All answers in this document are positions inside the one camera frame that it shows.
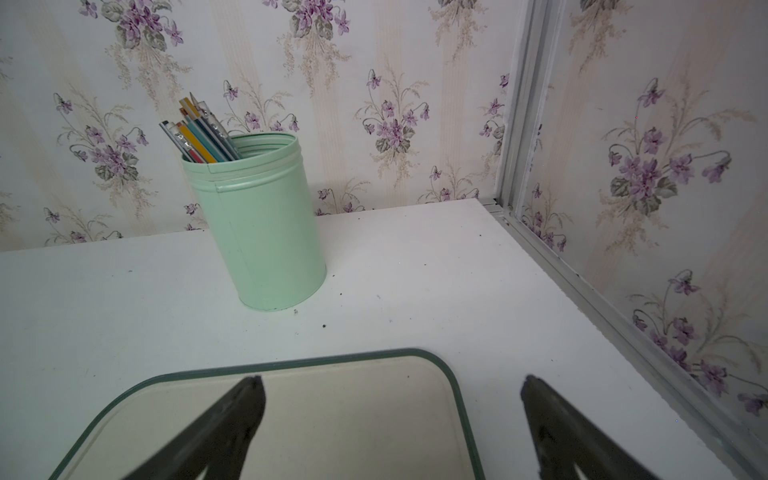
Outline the beige cutting board green rim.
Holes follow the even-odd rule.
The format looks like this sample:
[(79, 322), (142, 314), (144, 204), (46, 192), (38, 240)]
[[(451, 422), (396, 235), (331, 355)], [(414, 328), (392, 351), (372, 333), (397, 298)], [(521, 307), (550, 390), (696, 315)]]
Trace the beige cutting board green rim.
[(260, 376), (266, 410), (246, 479), (480, 479), (483, 467), (450, 368), (420, 349), (161, 375), (106, 406), (57, 479), (119, 479), (240, 380)]

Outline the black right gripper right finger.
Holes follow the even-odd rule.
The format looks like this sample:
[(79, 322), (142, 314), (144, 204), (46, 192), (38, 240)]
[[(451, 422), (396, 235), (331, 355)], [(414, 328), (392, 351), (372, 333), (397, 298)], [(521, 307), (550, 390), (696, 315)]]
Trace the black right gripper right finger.
[(656, 477), (544, 380), (527, 376), (521, 399), (542, 479)]

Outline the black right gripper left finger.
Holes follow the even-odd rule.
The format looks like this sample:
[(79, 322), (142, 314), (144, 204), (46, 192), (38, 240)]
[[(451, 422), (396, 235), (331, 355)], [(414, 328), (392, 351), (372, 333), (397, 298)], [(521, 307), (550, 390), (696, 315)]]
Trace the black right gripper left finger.
[(238, 479), (266, 409), (260, 376), (240, 380), (129, 479)]

